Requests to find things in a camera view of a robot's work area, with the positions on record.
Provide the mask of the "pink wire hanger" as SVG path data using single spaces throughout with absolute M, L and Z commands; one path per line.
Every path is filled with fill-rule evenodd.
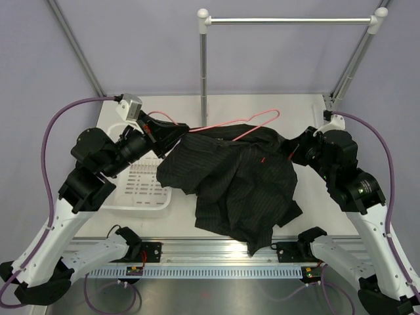
M 225 126 L 233 125 L 233 124 L 237 125 L 239 122 L 247 123 L 247 122 L 252 121 L 254 118 L 256 118 L 258 116 L 261 116 L 261 115 L 264 115 L 264 114 L 267 114 L 267 113 L 270 113 L 270 112 L 273 112 L 276 115 L 274 117 L 266 120 L 265 122 L 252 127 L 250 130 L 242 133 L 241 135 L 239 135 L 239 136 L 237 136 L 236 138 L 233 139 L 233 141 L 237 141 L 237 140 L 243 138 L 246 135 L 249 135 L 250 133 L 252 133 L 256 130 L 258 130 L 262 127 L 265 127 L 267 124 L 271 123 L 272 121 L 275 121 L 276 119 L 278 119 L 281 116 L 281 112 L 278 109 L 273 108 L 273 109 L 265 110 L 265 111 L 259 112 L 257 114 L 254 114 L 247 119 L 235 119 L 235 120 L 225 121 L 223 123 L 218 123 L 218 124 L 210 125 L 210 126 L 206 126 L 206 127 L 196 127 L 196 128 L 190 129 L 189 133 L 197 133 L 197 132 L 200 132 L 200 131 L 207 131 L 207 130 L 210 130 L 210 129 L 225 127 Z

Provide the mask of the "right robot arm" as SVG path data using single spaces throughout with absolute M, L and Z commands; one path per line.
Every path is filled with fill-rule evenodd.
M 358 145 L 351 135 L 344 130 L 321 132 L 308 127 L 298 137 L 285 140 L 282 151 L 325 181 L 331 199 L 356 228 L 371 264 L 344 250 L 318 227 L 299 234 L 300 258 L 319 259 L 334 269 L 356 290 L 368 314 L 414 314 L 419 301 L 412 287 L 419 276 L 399 242 L 394 242 L 399 260 L 389 246 L 388 204 L 377 180 L 358 168 Z

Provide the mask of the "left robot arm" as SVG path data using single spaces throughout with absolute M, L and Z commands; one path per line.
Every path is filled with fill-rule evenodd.
M 132 262 L 143 257 L 142 240 L 122 227 L 104 241 L 72 255 L 65 249 L 79 229 L 116 189 L 112 179 L 148 152 L 163 158 L 189 130 L 139 113 L 138 125 L 126 126 L 114 142 L 102 129 L 83 131 L 71 150 L 75 169 L 52 201 L 52 212 L 25 252 L 1 263 L 1 278 L 16 285 L 21 305 L 48 306 L 61 299 L 74 282 L 108 262 Z

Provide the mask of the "black pinstriped shirt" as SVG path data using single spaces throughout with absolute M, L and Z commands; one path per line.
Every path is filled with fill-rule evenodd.
M 273 227 L 302 215 L 297 174 L 268 127 L 216 127 L 184 135 L 160 163 L 163 187 L 196 195 L 195 226 L 247 244 L 253 256 L 271 244 Z

